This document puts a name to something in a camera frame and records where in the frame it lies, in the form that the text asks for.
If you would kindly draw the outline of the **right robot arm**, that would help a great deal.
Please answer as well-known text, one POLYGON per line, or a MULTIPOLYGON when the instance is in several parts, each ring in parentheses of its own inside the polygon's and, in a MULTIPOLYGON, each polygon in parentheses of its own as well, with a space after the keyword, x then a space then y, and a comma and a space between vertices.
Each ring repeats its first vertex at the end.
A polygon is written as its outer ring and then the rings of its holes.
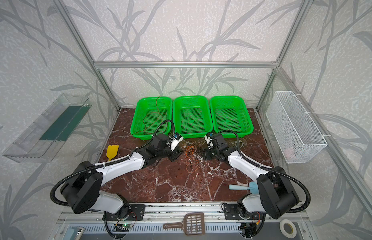
POLYGON ((241 151, 239 135, 230 130, 205 135, 205 160, 216 159, 239 170, 257 183, 258 193, 238 201, 239 212, 265 213, 278 219, 286 213, 304 211, 311 203, 308 188, 281 167, 268 167, 241 151))

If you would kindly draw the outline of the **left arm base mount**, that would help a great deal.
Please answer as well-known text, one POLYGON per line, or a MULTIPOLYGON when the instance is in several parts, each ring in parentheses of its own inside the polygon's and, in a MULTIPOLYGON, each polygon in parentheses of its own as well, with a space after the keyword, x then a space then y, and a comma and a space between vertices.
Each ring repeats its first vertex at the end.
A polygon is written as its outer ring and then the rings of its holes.
POLYGON ((119 210, 115 214, 111 214, 106 212, 103 215, 102 219, 109 221, 142 221, 144 214, 145 214, 145 207, 144 204, 132 204, 132 205, 124 205, 121 210, 119 210))

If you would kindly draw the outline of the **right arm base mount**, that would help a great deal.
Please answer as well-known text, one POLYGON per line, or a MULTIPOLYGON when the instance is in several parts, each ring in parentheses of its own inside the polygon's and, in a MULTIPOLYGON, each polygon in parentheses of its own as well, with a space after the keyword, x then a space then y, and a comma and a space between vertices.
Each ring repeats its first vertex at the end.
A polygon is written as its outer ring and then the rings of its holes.
POLYGON ((263 217, 263 214, 259 212, 247 212, 244 207, 238 204, 222 203, 221 209, 225 215, 225 220, 229 221, 260 221, 263 217))

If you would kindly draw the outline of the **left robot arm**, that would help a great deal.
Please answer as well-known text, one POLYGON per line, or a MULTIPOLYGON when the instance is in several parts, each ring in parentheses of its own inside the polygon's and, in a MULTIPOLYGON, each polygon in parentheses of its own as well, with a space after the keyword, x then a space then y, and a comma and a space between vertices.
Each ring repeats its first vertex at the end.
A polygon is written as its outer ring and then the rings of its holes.
POLYGON ((75 214, 104 212, 125 218, 131 213, 128 201, 101 188, 115 178, 152 166, 161 159, 175 161, 183 153, 178 146, 182 141, 183 136, 177 132, 168 136, 155 131, 148 143, 124 157, 97 164, 84 161, 51 189, 50 199, 57 205, 70 207, 75 214))

